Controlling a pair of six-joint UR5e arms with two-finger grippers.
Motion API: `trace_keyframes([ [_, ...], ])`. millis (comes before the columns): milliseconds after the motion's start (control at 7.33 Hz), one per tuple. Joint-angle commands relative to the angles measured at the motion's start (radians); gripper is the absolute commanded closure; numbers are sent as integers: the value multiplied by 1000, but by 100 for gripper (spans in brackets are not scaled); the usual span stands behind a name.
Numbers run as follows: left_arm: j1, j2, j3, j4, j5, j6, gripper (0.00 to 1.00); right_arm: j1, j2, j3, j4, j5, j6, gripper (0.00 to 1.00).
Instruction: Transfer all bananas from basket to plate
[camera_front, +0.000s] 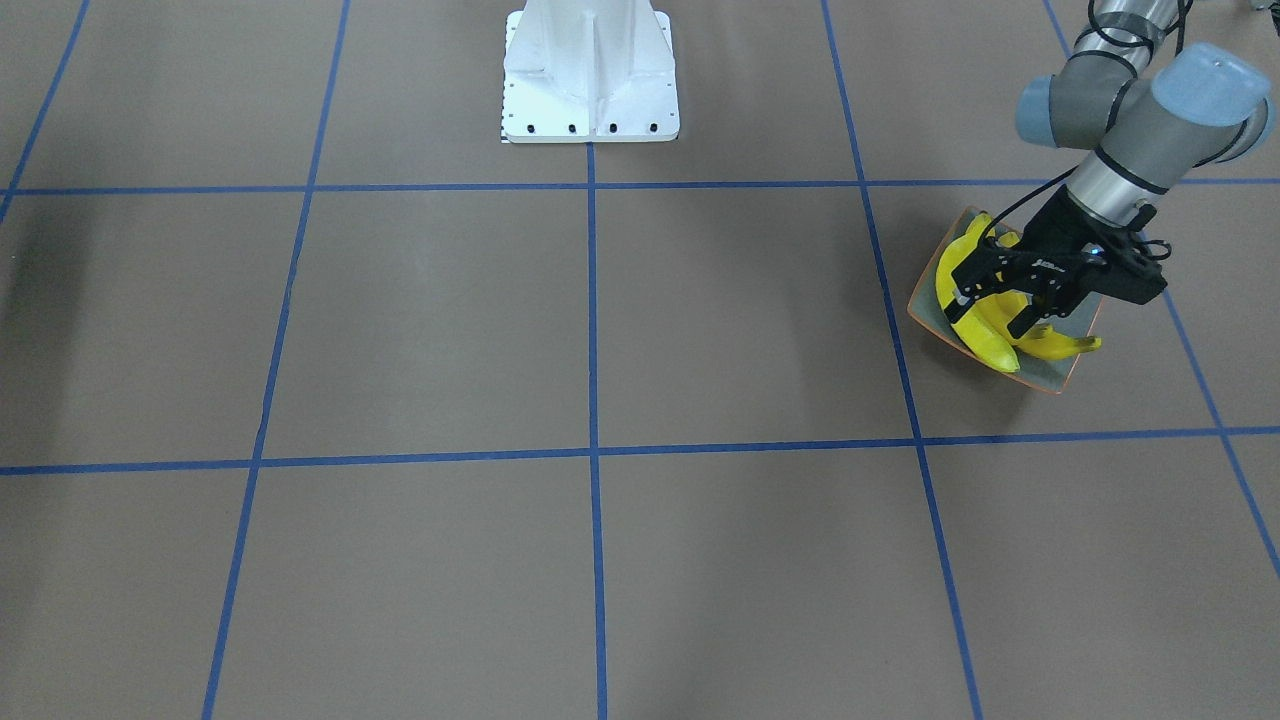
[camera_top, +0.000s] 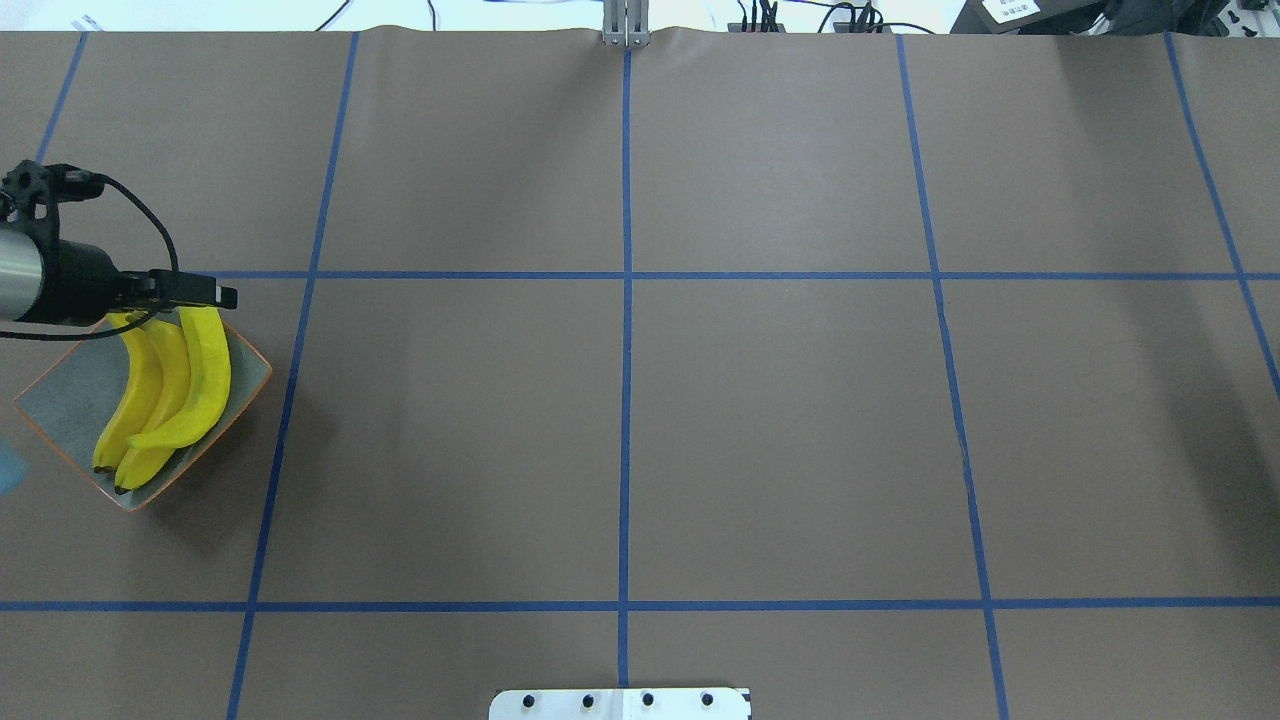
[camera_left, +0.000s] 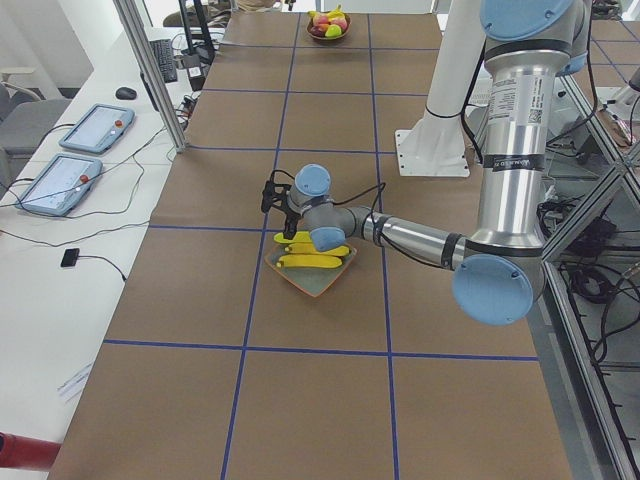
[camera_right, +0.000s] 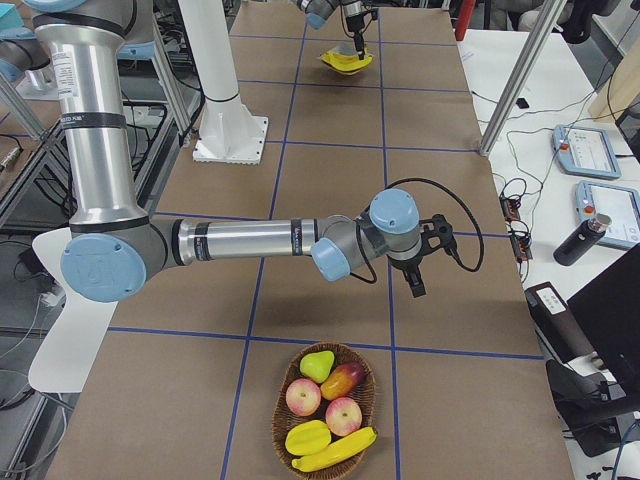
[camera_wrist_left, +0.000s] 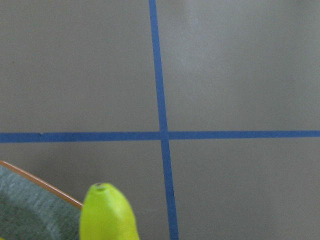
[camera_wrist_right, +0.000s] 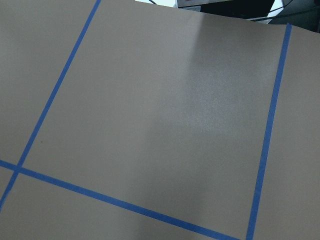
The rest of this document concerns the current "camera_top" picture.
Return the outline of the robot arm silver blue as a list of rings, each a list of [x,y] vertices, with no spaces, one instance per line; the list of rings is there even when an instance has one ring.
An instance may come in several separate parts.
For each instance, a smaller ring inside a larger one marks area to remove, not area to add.
[[[172,269],[124,272],[99,247],[70,241],[42,247],[19,231],[3,231],[5,322],[90,327],[109,313],[238,306],[238,291],[210,275]]]

